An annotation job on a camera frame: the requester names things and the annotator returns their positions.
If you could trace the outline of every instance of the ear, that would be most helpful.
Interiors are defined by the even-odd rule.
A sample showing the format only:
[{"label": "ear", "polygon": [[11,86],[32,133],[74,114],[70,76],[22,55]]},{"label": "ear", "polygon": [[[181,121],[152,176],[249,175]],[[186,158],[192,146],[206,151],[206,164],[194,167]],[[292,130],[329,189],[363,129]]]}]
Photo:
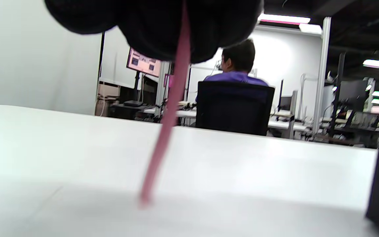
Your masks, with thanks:
[{"label": "ear", "polygon": [[232,59],[228,59],[226,62],[225,62],[225,65],[227,68],[231,68],[233,66],[233,62],[232,62]]}]

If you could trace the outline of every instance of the monitor stand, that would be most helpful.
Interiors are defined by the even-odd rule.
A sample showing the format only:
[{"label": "monitor stand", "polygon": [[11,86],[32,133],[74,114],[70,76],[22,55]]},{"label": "monitor stand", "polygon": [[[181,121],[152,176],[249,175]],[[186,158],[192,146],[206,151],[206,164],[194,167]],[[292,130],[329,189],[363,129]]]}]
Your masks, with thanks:
[{"label": "monitor stand", "polygon": [[138,81],[140,80],[140,72],[136,72],[136,79],[134,83],[134,100],[128,100],[124,102],[125,106],[130,106],[130,107],[140,107],[143,105],[143,102],[138,101]]}]

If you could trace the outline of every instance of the computer screen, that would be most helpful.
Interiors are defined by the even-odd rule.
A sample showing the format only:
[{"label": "computer screen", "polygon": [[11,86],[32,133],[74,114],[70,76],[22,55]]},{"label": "computer screen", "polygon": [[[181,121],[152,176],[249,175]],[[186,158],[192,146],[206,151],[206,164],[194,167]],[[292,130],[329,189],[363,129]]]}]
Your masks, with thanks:
[{"label": "computer screen", "polygon": [[364,110],[367,99],[367,81],[342,81],[340,85],[339,101],[347,105],[349,109]]},{"label": "computer screen", "polygon": [[292,96],[282,96],[280,98],[280,109],[290,111],[292,104]]},{"label": "computer screen", "polygon": [[128,54],[127,68],[159,77],[161,72],[161,61],[146,57],[130,48]]}]

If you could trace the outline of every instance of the black bag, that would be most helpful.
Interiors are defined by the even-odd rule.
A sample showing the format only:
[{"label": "black bag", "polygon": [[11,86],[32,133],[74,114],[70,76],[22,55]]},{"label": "black bag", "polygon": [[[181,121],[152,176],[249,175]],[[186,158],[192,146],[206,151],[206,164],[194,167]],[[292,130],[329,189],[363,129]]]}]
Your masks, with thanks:
[{"label": "black bag", "polygon": [[[68,30],[95,34],[116,25],[128,44],[147,57],[174,61],[182,0],[45,0]],[[191,63],[211,59],[219,47],[242,42],[263,10],[263,0],[187,0]]]}]

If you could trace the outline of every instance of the black office chair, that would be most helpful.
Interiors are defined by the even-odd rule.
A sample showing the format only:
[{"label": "black office chair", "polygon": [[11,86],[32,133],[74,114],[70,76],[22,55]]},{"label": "black office chair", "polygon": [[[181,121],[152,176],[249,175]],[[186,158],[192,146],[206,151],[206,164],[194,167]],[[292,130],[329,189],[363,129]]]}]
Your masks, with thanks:
[{"label": "black office chair", "polygon": [[198,83],[197,128],[267,134],[275,89],[246,83]]}]

